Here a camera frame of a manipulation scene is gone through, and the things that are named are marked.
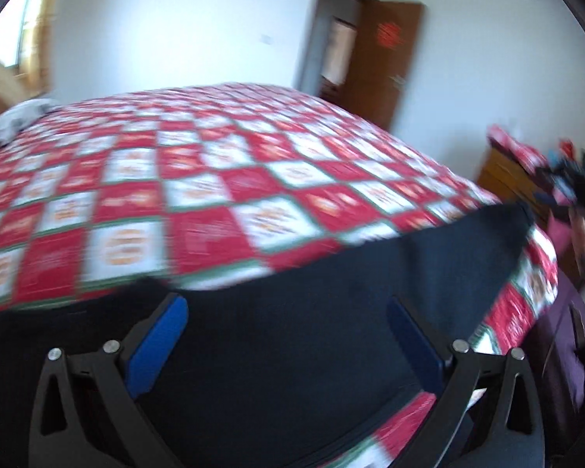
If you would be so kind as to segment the person's right hand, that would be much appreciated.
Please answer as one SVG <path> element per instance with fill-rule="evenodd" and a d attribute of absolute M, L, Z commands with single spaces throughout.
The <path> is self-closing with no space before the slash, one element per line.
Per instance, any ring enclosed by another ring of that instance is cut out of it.
<path fill-rule="evenodd" d="M 585 276 L 585 208 L 571 208 L 569 216 L 576 264 L 580 274 Z"/>

